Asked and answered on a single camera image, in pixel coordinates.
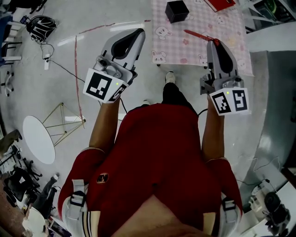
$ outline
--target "floor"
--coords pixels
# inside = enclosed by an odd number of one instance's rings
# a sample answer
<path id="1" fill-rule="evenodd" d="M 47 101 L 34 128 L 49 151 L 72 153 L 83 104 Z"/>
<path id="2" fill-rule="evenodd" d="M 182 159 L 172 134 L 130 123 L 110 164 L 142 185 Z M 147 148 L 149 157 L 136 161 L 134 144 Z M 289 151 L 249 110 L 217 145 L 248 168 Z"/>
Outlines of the floor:
<path id="1" fill-rule="evenodd" d="M 29 14 L 28 10 L 18 9 L 18 17 Z M 77 36 L 77 70 L 78 76 L 85 79 L 88 68 L 95 64 L 106 40 L 129 25 L 138 25 L 146 32 L 146 41 L 139 60 L 136 62 L 138 77 L 123 93 L 122 99 L 127 110 L 142 104 L 144 99 L 152 103 L 161 102 L 164 76 L 167 71 L 174 71 L 177 85 L 197 112 L 207 107 L 205 95 L 199 94 L 199 78 L 208 71 L 202 67 L 187 65 L 162 65 L 157 67 L 151 62 L 151 28 L 152 18 L 150 0 L 48 0 L 44 15 L 58 22 L 57 29 L 47 42 L 52 44 L 55 52 L 52 59 L 74 73 L 74 39 Z M 23 59 L 15 63 L 15 77 L 12 81 L 14 92 L 10 97 L 0 95 L 0 107 L 7 132 L 19 129 L 22 133 L 23 120 L 33 115 L 43 120 L 60 103 L 63 102 L 74 112 L 79 112 L 75 78 L 50 63 L 49 70 L 44 70 L 44 60 L 40 46 L 31 40 L 28 32 L 22 33 L 23 44 L 15 55 Z M 44 53 L 52 52 L 50 46 L 44 47 Z M 253 106 L 253 78 L 243 76 L 249 90 L 251 106 Z M 20 141 L 22 155 L 34 161 L 34 165 L 42 174 L 43 186 L 55 173 L 60 173 L 58 184 L 63 185 L 78 153 L 88 146 L 92 128 L 99 111 L 96 100 L 82 93 L 83 83 L 78 81 L 79 101 L 86 123 L 56 147 L 56 159 L 53 164 L 45 165 L 38 161 L 28 149 L 25 141 Z M 206 112 L 200 116 L 199 129 L 202 139 Z M 227 116 L 225 119 L 225 155 L 229 159 L 237 179 L 243 180 L 252 161 L 258 143 L 250 139 L 252 113 L 247 115 Z"/>

